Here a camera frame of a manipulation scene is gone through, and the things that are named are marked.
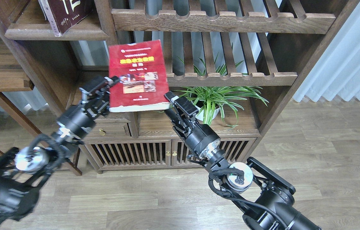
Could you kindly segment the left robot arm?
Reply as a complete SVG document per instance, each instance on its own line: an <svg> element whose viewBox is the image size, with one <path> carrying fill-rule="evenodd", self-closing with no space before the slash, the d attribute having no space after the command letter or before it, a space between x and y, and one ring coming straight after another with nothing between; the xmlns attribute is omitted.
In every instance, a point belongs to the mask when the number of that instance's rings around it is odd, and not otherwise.
<svg viewBox="0 0 360 230"><path fill-rule="evenodd" d="M0 224L19 221L32 213L40 189L63 163L70 163L95 119L109 113L110 88L119 78L96 77L80 88L82 99L58 119L59 129L50 136L39 134L28 147L13 147L0 157Z"/></svg>

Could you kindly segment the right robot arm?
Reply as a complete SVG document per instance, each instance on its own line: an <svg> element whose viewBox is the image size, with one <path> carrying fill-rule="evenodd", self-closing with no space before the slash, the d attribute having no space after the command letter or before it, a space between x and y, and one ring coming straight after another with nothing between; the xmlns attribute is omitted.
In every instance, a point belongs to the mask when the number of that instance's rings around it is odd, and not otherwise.
<svg viewBox="0 0 360 230"><path fill-rule="evenodd" d="M245 163L230 163L220 147L219 135L196 119L198 109L171 91L164 97L171 104L165 114L190 151L187 159L206 169L209 188L238 207L249 229L320 230L294 208L293 185L253 157Z"/></svg>

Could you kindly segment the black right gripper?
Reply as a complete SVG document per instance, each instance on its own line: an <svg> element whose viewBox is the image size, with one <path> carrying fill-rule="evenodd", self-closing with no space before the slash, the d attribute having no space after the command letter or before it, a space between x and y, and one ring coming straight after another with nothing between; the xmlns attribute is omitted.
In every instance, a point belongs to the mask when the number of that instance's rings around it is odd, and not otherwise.
<svg viewBox="0 0 360 230"><path fill-rule="evenodd" d="M175 109L167 109L173 129L186 147L199 159L210 159L219 151L220 137L207 124L199 124L196 115L199 110L186 97L176 96L169 91L164 97Z"/></svg>

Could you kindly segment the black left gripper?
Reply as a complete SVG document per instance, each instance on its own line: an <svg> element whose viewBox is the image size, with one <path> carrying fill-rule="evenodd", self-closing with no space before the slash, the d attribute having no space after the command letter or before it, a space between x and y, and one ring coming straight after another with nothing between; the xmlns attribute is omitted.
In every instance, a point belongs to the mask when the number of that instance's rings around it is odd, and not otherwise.
<svg viewBox="0 0 360 230"><path fill-rule="evenodd" d="M109 114L109 88L119 82L116 76L95 77L80 87L82 98L79 104L70 106L56 120L60 128L56 131L55 140L78 141L85 138L94 128L95 120Z"/></svg>

